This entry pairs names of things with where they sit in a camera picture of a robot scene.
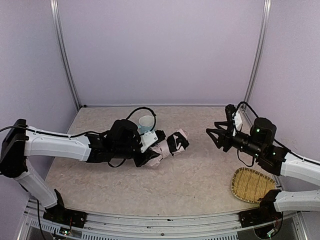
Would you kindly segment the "pink and black folding umbrella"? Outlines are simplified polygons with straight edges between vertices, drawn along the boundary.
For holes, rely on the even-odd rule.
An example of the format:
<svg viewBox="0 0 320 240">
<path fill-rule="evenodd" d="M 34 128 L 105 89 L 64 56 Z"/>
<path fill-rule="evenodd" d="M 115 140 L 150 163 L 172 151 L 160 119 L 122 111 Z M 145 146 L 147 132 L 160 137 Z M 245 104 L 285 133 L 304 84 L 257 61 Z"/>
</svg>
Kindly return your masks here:
<svg viewBox="0 0 320 240">
<path fill-rule="evenodd" d="M 165 137 L 163 141 L 157 142 L 156 144 L 149 147 L 149 149 L 155 151 L 156 153 L 162 154 L 161 161 L 163 161 L 167 157 L 174 157 L 175 155 L 184 152 L 190 145 L 188 136 L 188 133 L 180 128 L 168 137 Z"/>
</svg>

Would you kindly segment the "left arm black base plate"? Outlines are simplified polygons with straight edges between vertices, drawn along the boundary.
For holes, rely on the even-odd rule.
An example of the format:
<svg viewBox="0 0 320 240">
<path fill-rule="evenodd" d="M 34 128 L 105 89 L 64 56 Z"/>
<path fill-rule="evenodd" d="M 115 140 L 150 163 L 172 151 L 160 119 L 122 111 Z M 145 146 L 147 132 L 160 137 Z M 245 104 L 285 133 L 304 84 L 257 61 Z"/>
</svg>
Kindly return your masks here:
<svg viewBox="0 0 320 240">
<path fill-rule="evenodd" d="M 83 229 L 87 219 L 87 213 L 68 208 L 54 208 L 46 210 L 43 218 L 54 223 Z"/>
</svg>

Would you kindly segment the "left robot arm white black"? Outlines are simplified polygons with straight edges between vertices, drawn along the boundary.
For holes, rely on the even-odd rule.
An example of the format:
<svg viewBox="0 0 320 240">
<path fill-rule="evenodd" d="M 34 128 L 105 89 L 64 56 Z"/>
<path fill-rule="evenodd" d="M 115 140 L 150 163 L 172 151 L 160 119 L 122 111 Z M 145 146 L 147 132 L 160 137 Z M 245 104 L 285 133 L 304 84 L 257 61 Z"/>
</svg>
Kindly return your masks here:
<svg viewBox="0 0 320 240">
<path fill-rule="evenodd" d="M 116 120 L 111 129 L 103 133 L 49 132 L 28 126 L 25 119 L 18 119 L 7 130 L 0 153 L 1 174 L 15 179 L 52 215 L 66 211 L 62 196 L 48 187 L 27 162 L 28 157 L 59 157 L 86 163 L 132 159 L 136 167 L 140 167 L 151 159 L 149 148 L 165 138 L 160 131 L 139 133 L 138 126 L 128 119 Z"/>
</svg>

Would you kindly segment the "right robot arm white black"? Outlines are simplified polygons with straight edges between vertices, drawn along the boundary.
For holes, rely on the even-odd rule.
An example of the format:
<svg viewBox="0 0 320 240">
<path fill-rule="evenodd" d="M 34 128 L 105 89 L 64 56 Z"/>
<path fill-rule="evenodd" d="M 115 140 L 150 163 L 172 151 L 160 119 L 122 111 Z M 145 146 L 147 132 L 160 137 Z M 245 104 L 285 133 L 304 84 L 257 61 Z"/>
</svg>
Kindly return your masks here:
<svg viewBox="0 0 320 240">
<path fill-rule="evenodd" d="M 224 152 L 235 148 L 251 156 L 272 175 L 292 177 L 317 186 L 320 184 L 319 161 L 300 156 L 280 143 L 274 145 L 277 127 L 267 118 L 256 118 L 249 134 L 235 131 L 230 121 L 218 121 L 214 125 L 215 128 L 206 129 L 206 133 Z M 266 218 L 286 211 L 319 210 L 319 190 L 270 190 L 261 199 L 258 214 Z"/>
</svg>

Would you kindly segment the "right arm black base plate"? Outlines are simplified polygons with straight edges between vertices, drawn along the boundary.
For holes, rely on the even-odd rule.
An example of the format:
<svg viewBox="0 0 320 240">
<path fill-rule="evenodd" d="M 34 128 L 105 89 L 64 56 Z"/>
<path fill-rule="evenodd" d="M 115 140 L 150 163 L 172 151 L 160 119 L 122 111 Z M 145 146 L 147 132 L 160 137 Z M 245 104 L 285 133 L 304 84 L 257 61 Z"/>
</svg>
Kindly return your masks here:
<svg viewBox="0 0 320 240">
<path fill-rule="evenodd" d="M 283 214 L 276 211 L 269 213 L 268 211 L 263 211 L 260 208 L 254 208 L 241 211 L 238 216 L 241 227 L 247 228 L 281 219 Z"/>
</svg>

